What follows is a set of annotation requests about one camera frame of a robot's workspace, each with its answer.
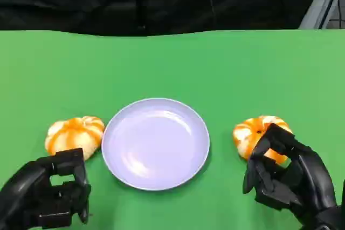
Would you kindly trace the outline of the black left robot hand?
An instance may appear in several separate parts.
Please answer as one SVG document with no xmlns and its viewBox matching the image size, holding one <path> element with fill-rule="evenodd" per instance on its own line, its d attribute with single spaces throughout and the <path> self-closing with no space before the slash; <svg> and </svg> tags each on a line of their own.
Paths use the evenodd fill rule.
<svg viewBox="0 0 345 230">
<path fill-rule="evenodd" d="M 81 148 L 23 165 L 1 189 L 1 229 L 68 227 L 88 223 L 91 185 Z"/>
</svg>

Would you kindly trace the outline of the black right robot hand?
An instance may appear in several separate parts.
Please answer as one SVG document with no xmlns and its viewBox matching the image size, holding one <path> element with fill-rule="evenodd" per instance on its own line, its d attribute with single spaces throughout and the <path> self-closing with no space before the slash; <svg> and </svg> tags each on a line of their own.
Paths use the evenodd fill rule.
<svg viewBox="0 0 345 230">
<path fill-rule="evenodd" d="M 304 228 L 341 228 L 341 206 L 323 160 L 277 124 L 267 128 L 247 160 L 243 193 L 251 190 L 256 202 L 288 209 Z"/>
</svg>

